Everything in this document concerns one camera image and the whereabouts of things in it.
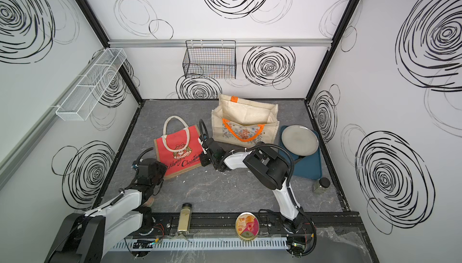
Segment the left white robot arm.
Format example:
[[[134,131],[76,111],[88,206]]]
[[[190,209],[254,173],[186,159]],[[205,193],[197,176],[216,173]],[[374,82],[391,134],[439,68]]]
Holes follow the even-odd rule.
[[[119,241],[135,231],[154,228],[150,205],[162,186],[167,166],[156,159],[137,159],[131,183],[111,201],[85,213],[65,217],[46,263],[99,263]]]

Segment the red Christmas jute bag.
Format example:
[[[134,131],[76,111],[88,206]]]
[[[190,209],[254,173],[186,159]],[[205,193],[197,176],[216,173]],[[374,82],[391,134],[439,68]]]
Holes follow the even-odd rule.
[[[183,124],[183,128],[173,134],[167,133],[171,120]],[[171,179],[201,166],[200,154],[203,152],[199,142],[197,125],[188,126],[179,116],[170,116],[163,125],[162,135],[154,140],[157,160],[167,166],[164,179]]]

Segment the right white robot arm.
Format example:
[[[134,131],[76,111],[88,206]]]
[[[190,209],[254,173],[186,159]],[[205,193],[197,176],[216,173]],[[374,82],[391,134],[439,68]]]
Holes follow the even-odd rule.
[[[308,222],[291,187],[294,161],[279,153],[282,147],[260,142],[253,147],[225,151],[212,138],[200,138],[199,143],[203,150],[200,157],[203,165],[212,164],[217,171],[248,169],[263,186],[270,189],[279,204],[283,224],[288,232],[294,234]]]

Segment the cream floral canvas tote bag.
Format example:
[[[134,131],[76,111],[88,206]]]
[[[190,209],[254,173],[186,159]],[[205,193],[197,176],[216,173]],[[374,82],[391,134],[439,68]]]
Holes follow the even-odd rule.
[[[212,138],[241,147],[274,143],[280,126],[278,112],[278,104],[221,94],[211,112]]]

